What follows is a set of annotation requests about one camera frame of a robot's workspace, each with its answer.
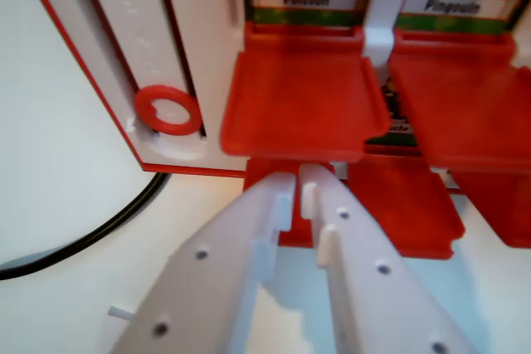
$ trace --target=white surface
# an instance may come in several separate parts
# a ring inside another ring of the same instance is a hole
[[[0,262],[68,242],[150,179],[37,0],[0,0]],[[123,229],[61,264],[0,282],[0,352],[106,353],[177,247],[240,192],[242,180],[173,176]],[[482,353],[531,347],[531,251],[505,246],[462,196],[465,236],[449,261],[407,263]],[[312,250],[280,248],[259,290],[247,352],[333,352],[325,273]]]
[[[326,269],[338,354],[473,353],[376,220],[335,175],[300,169],[301,214]]]
[[[294,174],[253,185],[172,254],[114,354],[241,354],[279,232],[291,229]],[[167,330],[154,335],[157,325]]]

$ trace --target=plastic slot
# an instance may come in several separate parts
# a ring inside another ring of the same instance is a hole
[[[363,32],[280,34],[246,27],[222,126],[226,153],[356,162],[390,119]]]
[[[397,35],[390,60],[422,155],[431,166],[455,171],[531,170],[531,72],[509,65],[512,39],[440,46],[446,36],[405,46]]]

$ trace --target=white table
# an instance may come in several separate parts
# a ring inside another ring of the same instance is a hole
[[[0,263],[69,242],[149,181],[38,0],[0,0]],[[235,178],[175,175],[126,227],[79,255],[0,282],[0,352],[106,353],[167,257],[241,193]],[[531,251],[505,246],[454,198],[467,232],[449,261],[410,259],[480,352],[531,347]],[[261,289],[247,351],[334,352],[324,271],[312,250],[279,251]]]

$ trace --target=red plastic bin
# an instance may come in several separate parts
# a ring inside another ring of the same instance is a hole
[[[348,186],[404,256],[449,259],[465,233],[438,174],[417,157],[366,155],[348,165]]]
[[[419,148],[454,171],[531,170],[531,71],[507,35],[396,32],[392,79]]]
[[[531,175],[454,172],[452,176],[506,245],[531,248]]]
[[[356,162],[390,119],[363,32],[246,29],[222,126],[226,153]]]

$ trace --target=white plastic frame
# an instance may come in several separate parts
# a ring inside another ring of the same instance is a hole
[[[192,145],[179,145],[169,136],[153,135],[138,121],[133,90],[90,0],[48,1],[144,168],[245,169],[245,158],[227,156],[219,146],[232,67],[243,47],[243,0],[231,0],[234,11],[227,0],[173,0],[207,131],[199,145],[195,138]]]

